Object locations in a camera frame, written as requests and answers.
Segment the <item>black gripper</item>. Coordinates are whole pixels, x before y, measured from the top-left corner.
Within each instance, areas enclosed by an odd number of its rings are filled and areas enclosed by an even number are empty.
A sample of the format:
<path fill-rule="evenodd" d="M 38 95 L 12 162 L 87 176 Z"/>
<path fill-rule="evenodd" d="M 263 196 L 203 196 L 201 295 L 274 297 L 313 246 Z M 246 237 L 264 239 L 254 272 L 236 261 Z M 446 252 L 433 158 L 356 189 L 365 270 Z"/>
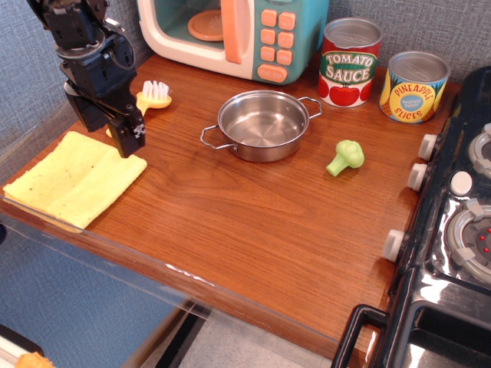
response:
<path fill-rule="evenodd" d="M 106 124 L 123 158 L 145 146 L 142 113 L 130 85 L 136 77 L 136 56 L 120 24 L 102 21 L 94 42 L 76 48 L 57 45 L 65 73 L 65 95 L 89 133 Z"/>

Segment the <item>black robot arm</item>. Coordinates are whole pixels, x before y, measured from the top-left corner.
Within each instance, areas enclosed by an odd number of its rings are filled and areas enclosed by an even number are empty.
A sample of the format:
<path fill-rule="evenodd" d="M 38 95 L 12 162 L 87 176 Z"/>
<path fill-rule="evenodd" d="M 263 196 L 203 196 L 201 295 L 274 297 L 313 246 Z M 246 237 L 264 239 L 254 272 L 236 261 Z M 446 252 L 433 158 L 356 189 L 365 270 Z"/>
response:
<path fill-rule="evenodd" d="M 90 132 L 108 127 L 123 158 L 146 142 L 143 114 L 130 85 L 136 56 L 117 21 L 107 18 L 107 1 L 31 1 L 66 76 L 64 92 Z"/>

